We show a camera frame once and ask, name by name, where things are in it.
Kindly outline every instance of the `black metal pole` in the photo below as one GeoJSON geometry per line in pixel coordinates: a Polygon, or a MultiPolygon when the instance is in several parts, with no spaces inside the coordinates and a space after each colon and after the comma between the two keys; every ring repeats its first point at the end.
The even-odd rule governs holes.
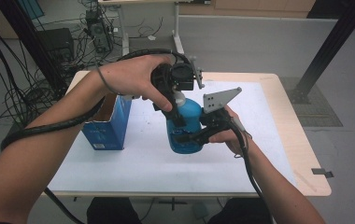
{"type": "Polygon", "coordinates": [[[312,63],[306,69],[303,77],[294,90],[288,91],[289,98],[294,104],[308,104],[307,95],[322,75],[323,71],[341,49],[355,29],[355,1],[351,1],[340,19],[320,47],[312,63]]]}
{"type": "Polygon", "coordinates": [[[0,10],[23,45],[29,51],[44,77],[57,94],[57,97],[62,97],[67,90],[67,84],[64,82],[60,71],[38,39],[36,28],[32,24],[29,16],[21,8],[19,1],[0,0],[0,10]]]}

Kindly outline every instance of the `white bottle cap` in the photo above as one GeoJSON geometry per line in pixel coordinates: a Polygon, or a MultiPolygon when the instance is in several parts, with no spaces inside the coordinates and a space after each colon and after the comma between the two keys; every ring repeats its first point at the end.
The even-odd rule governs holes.
{"type": "Polygon", "coordinates": [[[174,91],[174,98],[177,106],[183,106],[186,104],[186,96],[181,91],[174,91]]]}

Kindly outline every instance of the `forearm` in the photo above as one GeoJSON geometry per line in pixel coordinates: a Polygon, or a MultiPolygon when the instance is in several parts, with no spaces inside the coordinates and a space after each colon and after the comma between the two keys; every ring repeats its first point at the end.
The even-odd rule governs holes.
{"type": "MultiPolygon", "coordinates": [[[[90,73],[63,99],[29,124],[28,128],[66,121],[85,114],[105,93],[99,77],[90,73]]],[[[81,127],[77,125],[18,140],[3,151],[0,155],[0,202],[3,202],[0,204],[0,212],[13,209],[11,214],[29,213],[32,204],[52,180],[81,127]]]]}
{"type": "Polygon", "coordinates": [[[271,164],[251,139],[248,145],[253,176],[277,223],[324,223],[309,200],[271,164]]]}

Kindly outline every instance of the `person's leg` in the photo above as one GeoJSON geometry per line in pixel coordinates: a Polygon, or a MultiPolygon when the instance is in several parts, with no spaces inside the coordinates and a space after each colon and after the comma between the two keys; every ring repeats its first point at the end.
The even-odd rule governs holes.
{"type": "Polygon", "coordinates": [[[93,198],[87,209],[88,224],[141,224],[128,198],[93,198]]]}
{"type": "Polygon", "coordinates": [[[221,212],[213,216],[208,224],[264,223],[270,224],[271,215],[263,200],[259,198],[232,198],[221,212]]]}

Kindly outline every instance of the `person's left arm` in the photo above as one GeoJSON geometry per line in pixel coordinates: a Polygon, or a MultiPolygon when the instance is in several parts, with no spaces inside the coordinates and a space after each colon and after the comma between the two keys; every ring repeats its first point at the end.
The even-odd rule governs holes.
{"type": "MultiPolygon", "coordinates": [[[[101,67],[113,90],[142,95],[159,108],[172,106],[150,83],[151,71],[167,57],[144,56],[101,67]]],[[[27,128],[70,120],[85,114],[108,93],[97,71],[90,72],[57,104],[27,128]]],[[[46,188],[73,144],[82,124],[43,133],[10,144],[0,155],[0,221],[24,223],[32,206],[46,188]]]]}

